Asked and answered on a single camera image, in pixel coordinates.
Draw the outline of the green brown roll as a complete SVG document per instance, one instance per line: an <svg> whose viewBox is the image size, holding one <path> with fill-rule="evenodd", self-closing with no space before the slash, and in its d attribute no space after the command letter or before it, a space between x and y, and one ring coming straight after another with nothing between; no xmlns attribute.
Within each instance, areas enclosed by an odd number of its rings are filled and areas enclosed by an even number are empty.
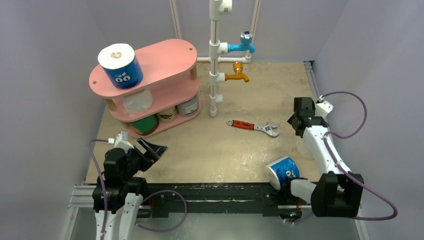
<svg viewBox="0 0 424 240"><path fill-rule="evenodd" d="M157 116L153 114L140 120L130 122L129 125L133 129L134 137L147 136L157 130L159 126L159 120Z"/></svg>

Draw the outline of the plain white toilet paper roll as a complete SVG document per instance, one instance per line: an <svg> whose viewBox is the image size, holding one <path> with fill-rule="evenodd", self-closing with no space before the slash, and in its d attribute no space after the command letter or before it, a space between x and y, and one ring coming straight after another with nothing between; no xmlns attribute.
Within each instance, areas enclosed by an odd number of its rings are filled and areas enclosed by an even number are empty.
<svg viewBox="0 0 424 240"><path fill-rule="evenodd" d="M146 88L122 98L124 113L133 117L135 114L147 111L153 104L153 95Z"/></svg>

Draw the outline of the grey toilet paper roll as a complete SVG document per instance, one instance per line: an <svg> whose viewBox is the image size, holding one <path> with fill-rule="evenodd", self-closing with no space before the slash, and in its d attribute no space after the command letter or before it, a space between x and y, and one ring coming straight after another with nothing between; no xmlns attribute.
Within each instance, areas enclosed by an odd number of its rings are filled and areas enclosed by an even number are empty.
<svg viewBox="0 0 424 240"><path fill-rule="evenodd" d="M196 94L190 100L182 102L176 106L177 113L182 117L194 115L199 108L199 96Z"/></svg>

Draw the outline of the pink three-tier shelf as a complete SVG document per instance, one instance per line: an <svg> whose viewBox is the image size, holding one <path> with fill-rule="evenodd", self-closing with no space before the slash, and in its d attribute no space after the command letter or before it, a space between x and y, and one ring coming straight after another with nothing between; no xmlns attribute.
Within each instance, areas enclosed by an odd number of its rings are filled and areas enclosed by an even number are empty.
<svg viewBox="0 0 424 240"><path fill-rule="evenodd" d="M91 90L104 99L111 115L125 126L128 134L140 138L140 130L131 123L160 111L189 101L199 93L197 76L197 50L183 39L167 39L135 50L141 66L143 80L131 89L116 88L100 65L90 73ZM134 116L125 112L123 97L149 89L153 102L151 107Z"/></svg>

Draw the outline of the blue toilet paper roll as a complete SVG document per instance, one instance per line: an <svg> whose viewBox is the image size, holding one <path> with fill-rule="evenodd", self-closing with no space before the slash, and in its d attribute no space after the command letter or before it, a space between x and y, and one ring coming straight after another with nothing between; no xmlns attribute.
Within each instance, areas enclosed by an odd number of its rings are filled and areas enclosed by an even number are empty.
<svg viewBox="0 0 424 240"><path fill-rule="evenodd" d="M115 43L102 49L97 61L110 82L118 89L131 89L144 78L135 50L127 43Z"/></svg>

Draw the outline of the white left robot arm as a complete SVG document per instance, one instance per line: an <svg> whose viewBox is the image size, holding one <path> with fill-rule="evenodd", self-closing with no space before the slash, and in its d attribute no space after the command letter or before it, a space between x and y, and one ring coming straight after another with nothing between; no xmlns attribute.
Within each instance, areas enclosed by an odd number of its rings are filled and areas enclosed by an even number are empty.
<svg viewBox="0 0 424 240"><path fill-rule="evenodd" d="M139 206L149 199L146 179L135 174L152 167L168 147L138 138L137 142L145 149L141 152L119 137L105 142L112 144L113 148L104 155L103 171L97 172L97 183L92 192L96 239L127 240L135 227Z"/></svg>

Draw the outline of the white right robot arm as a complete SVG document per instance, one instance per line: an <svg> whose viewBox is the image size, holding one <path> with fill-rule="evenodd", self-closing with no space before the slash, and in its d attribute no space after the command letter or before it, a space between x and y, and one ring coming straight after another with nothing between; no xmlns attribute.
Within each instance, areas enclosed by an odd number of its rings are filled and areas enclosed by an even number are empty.
<svg viewBox="0 0 424 240"><path fill-rule="evenodd" d="M316 107L311 97L294 98L293 115L287 122L305 141L321 177L316 183L287 177L281 184L280 196L288 204L299 198L309 203L316 217L354 218L360 208L364 179L342 161L330 139L329 124L316 114Z"/></svg>

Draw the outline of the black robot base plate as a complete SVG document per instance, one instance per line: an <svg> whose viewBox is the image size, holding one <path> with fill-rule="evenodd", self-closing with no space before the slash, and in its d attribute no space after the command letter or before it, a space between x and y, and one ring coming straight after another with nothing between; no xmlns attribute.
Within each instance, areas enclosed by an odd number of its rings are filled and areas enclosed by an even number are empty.
<svg viewBox="0 0 424 240"><path fill-rule="evenodd" d="M268 182L148 183L137 218L167 218L170 213L260 214L295 221L302 201L283 198Z"/></svg>

